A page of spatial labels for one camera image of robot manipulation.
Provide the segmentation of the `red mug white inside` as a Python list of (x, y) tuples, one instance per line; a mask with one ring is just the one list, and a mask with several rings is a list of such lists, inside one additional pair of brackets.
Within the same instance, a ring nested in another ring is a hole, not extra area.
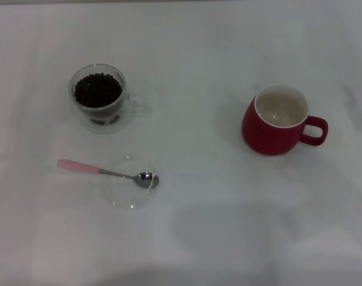
[(299, 142), (319, 146), (328, 131), (325, 119), (310, 115), (305, 96), (286, 85), (263, 88), (252, 99), (242, 121), (247, 145), (267, 156), (286, 154)]

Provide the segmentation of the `pile of coffee beans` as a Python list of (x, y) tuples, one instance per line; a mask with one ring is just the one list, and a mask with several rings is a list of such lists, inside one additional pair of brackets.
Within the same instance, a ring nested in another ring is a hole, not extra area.
[(75, 85), (76, 101), (89, 108), (101, 108), (116, 101), (123, 88), (110, 74), (95, 73), (79, 80)]

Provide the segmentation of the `pink handled metal spoon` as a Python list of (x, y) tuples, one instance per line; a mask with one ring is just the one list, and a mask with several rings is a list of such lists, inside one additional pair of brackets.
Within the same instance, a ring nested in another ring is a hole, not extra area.
[(118, 178), (131, 179), (137, 186), (146, 189), (155, 188), (160, 183), (158, 175), (151, 172), (143, 172), (135, 176), (130, 176), (67, 159), (59, 159), (57, 161), (57, 166), (61, 169), (71, 172), (102, 174), (116, 176)]

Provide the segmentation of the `clear glass saucer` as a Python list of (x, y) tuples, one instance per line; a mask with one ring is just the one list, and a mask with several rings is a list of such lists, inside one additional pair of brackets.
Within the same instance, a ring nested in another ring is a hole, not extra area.
[(121, 157), (111, 167), (103, 168), (101, 175), (107, 201), (120, 209), (139, 209), (160, 189), (155, 166), (144, 158)]

